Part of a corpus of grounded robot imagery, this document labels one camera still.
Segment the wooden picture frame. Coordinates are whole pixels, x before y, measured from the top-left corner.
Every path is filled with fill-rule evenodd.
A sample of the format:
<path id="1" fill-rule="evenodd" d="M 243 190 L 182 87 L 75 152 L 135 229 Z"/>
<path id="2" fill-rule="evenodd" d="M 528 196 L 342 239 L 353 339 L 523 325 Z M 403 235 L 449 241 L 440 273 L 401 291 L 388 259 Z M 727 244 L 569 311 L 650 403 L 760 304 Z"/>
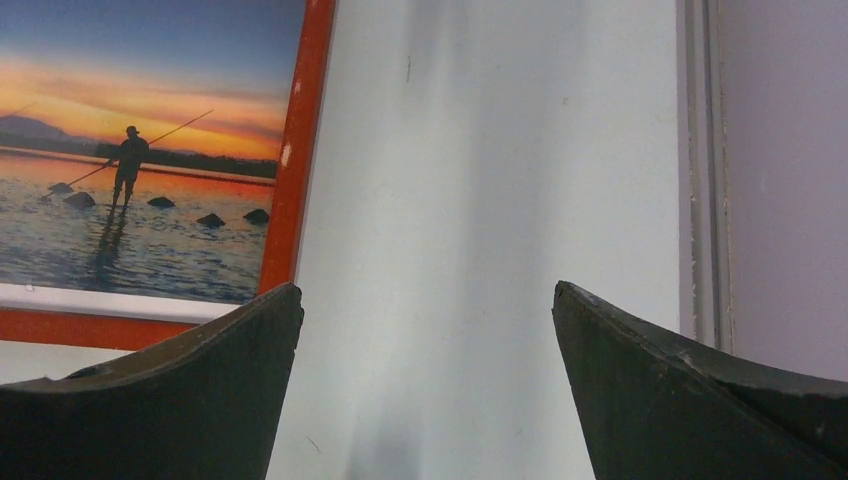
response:
<path id="1" fill-rule="evenodd" d="M 265 293 L 294 281 L 318 132 L 336 1 L 305 4 L 293 71 L 289 110 L 272 198 L 260 272 Z M 181 314 L 168 306 L 161 318 L 146 319 L 46 310 L 2 308 L 4 341 L 138 350 L 215 319 L 196 307 Z"/>

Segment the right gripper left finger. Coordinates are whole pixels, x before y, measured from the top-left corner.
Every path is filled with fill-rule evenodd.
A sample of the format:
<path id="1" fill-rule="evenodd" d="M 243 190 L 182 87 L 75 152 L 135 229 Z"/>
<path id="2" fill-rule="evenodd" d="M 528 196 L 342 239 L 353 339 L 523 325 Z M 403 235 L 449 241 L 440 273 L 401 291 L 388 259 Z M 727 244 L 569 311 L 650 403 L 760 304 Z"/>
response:
<path id="1" fill-rule="evenodd" d="M 300 330 L 280 285 L 125 356 L 1 388 L 5 479 L 262 479 Z"/>

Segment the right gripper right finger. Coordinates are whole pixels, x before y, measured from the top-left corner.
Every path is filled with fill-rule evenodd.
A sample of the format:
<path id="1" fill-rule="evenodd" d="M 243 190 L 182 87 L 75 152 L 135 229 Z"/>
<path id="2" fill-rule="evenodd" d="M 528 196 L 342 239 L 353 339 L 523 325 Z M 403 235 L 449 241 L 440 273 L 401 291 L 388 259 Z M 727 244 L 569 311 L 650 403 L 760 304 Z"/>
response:
<path id="1" fill-rule="evenodd" d="M 599 479 L 843 479 L 847 385 L 759 364 L 566 281 L 556 337 Z"/>

